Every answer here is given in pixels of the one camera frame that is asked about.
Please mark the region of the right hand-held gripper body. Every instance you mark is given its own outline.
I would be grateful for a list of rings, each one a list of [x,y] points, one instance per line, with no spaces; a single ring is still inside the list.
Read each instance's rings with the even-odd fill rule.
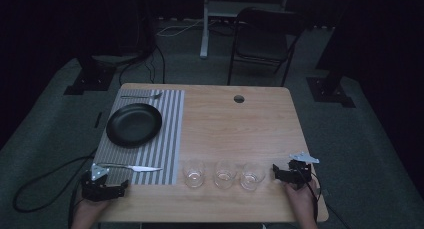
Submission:
[[[312,180],[312,165],[318,164],[320,160],[305,152],[290,154],[289,158],[289,183],[300,189]]]

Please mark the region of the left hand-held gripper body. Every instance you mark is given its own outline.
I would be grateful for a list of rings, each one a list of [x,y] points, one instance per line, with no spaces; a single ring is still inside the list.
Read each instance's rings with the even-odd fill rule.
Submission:
[[[81,179],[82,197],[93,202],[112,200],[112,191],[119,188],[106,185],[108,174],[108,168],[93,163],[91,169],[84,173]]]

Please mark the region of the person's left hand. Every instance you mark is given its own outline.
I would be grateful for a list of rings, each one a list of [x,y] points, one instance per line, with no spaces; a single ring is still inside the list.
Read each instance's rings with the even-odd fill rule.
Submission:
[[[91,229],[110,201],[92,202],[82,200],[74,209],[71,229]]]

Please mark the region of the person's right hand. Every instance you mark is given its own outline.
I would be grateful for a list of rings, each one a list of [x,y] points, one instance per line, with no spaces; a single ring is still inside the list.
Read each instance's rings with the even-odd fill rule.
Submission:
[[[316,182],[312,180],[300,189],[295,189],[294,184],[284,183],[283,188],[296,219],[314,221]]]

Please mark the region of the silver table knife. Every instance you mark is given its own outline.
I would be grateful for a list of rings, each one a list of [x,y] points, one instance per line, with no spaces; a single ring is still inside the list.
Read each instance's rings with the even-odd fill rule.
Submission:
[[[114,168],[125,168],[130,169],[134,172],[155,172],[161,171],[163,168],[157,167],[145,167],[145,166],[137,166],[137,165],[122,165],[122,164],[113,164],[113,163],[100,163],[96,164],[102,167],[114,167]]]

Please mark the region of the clear drinking glass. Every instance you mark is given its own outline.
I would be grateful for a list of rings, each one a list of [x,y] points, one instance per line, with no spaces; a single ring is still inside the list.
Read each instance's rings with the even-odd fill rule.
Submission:
[[[265,170],[258,163],[246,163],[242,167],[240,185],[248,191],[255,191],[265,178]]]
[[[219,189],[228,189],[233,185],[237,175],[236,165],[229,160],[221,160],[215,164],[214,183]]]
[[[198,188],[202,186],[205,179],[204,163],[198,159],[186,161],[183,167],[183,175],[188,187]]]

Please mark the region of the grey striped placemat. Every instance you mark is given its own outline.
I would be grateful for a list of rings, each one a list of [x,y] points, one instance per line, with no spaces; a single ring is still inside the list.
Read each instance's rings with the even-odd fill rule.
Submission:
[[[149,96],[159,92],[162,92],[163,95],[156,100],[120,98],[121,95]],[[144,103],[159,110],[162,115],[162,127],[152,140],[134,148],[121,147],[112,143],[107,137],[105,128],[94,162],[96,164],[113,163],[163,169],[155,172],[134,172],[130,169],[113,167],[107,179],[109,184],[119,184],[127,179],[134,185],[172,185],[176,182],[184,100],[185,92],[183,90],[121,89],[118,91],[110,117],[126,105]]]

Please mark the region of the silver spoon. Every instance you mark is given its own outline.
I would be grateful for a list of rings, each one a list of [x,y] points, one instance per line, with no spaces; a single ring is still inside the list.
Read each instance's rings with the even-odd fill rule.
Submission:
[[[121,99],[152,99],[152,100],[156,100],[156,99],[159,99],[162,95],[163,95],[163,93],[159,92],[157,94],[149,95],[149,96],[121,95],[120,98]]]

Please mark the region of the black stand pole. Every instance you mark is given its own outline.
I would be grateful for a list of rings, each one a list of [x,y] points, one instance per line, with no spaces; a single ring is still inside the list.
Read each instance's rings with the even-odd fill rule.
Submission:
[[[321,69],[328,69],[325,77],[329,82],[339,83],[351,63],[350,46],[353,45],[355,24],[353,22],[354,0],[346,0],[334,32],[319,60]]]

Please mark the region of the black folding chair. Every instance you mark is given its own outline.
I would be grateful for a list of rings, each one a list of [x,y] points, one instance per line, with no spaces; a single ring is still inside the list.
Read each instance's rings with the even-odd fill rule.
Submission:
[[[277,73],[286,64],[280,86],[285,85],[296,44],[306,29],[306,19],[296,12],[256,7],[241,10],[234,21],[234,37],[227,84],[234,62],[275,65]]]

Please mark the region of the black stand base plate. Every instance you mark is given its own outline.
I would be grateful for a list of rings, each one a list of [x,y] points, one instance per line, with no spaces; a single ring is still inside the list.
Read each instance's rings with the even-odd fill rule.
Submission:
[[[339,83],[334,84],[326,78],[307,77],[310,92],[315,102],[339,103],[345,108],[355,108],[355,104]]]
[[[81,70],[72,85],[69,85],[65,95],[83,95],[86,91],[107,91],[110,87],[115,67],[102,66],[91,56],[78,57]]]

